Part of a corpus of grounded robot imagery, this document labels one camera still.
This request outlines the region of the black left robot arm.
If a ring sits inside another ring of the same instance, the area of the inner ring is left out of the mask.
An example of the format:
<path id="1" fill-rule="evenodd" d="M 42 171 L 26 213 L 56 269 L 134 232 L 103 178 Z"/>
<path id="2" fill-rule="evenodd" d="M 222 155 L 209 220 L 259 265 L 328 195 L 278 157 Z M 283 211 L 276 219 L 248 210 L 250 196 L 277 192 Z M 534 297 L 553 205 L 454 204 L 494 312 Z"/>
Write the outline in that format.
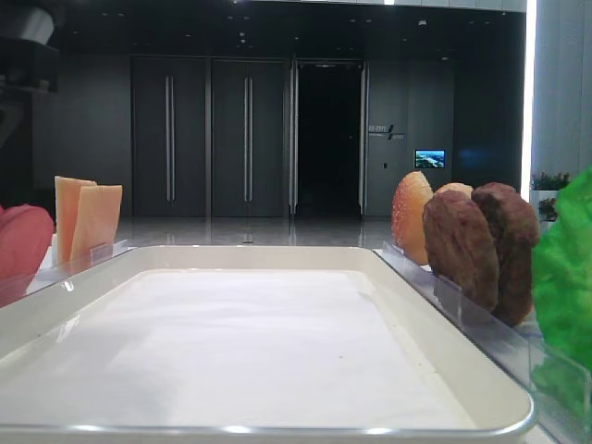
<path id="1" fill-rule="evenodd" d="M 57 91 L 59 51 L 48 45 L 65 22 L 64 1 L 3 1 L 1 3 L 1 142 L 24 116 L 14 101 L 17 91 Z"/>

